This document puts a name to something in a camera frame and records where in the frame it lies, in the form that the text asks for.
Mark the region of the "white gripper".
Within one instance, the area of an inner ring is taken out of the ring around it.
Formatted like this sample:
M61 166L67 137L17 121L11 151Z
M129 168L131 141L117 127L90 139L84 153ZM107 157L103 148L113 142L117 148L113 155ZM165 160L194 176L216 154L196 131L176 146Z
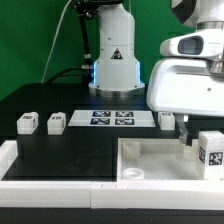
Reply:
M205 60L162 59L152 70L146 100L153 111L176 113L179 140L191 146L187 115L224 117L224 75L211 74Z

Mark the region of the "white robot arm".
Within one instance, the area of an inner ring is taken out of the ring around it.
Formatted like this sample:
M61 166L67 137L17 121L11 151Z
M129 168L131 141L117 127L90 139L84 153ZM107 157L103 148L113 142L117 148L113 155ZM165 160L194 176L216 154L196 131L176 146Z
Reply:
M100 55L89 88L108 97L146 90L151 110L178 116L186 141L184 115L224 117L224 0L170 0L170 9L195 31L161 43L164 58L144 85L134 56L132 15L121 4L101 2Z

